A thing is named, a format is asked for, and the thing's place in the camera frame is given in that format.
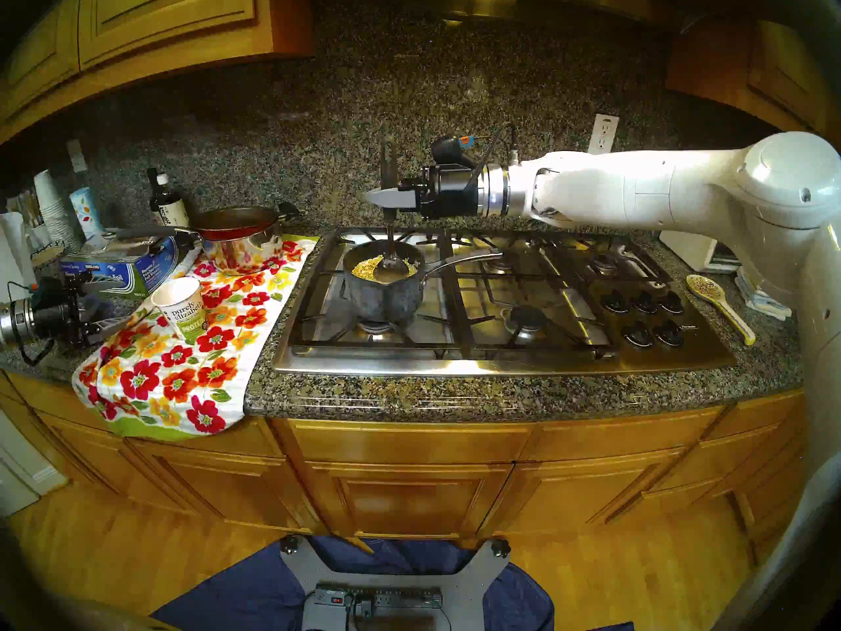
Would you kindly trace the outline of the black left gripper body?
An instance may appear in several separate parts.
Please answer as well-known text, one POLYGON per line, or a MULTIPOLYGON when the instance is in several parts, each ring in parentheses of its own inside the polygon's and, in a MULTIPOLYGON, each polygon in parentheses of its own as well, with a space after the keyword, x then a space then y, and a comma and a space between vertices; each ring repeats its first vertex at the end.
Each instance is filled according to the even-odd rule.
POLYGON ((88 290, 36 290, 31 296, 34 332, 39 340, 88 347, 102 341, 103 327, 82 307, 88 290))

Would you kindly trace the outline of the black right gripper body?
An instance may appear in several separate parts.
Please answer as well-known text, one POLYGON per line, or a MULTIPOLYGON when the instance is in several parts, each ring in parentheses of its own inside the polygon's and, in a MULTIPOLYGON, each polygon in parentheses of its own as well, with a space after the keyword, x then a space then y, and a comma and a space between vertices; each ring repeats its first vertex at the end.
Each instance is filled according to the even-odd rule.
POLYGON ((426 220, 474 216, 479 213, 476 183, 469 183, 472 170, 461 165, 429 165, 415 177, 403 178, 398 187, 416 189, 416 213, 426 220))

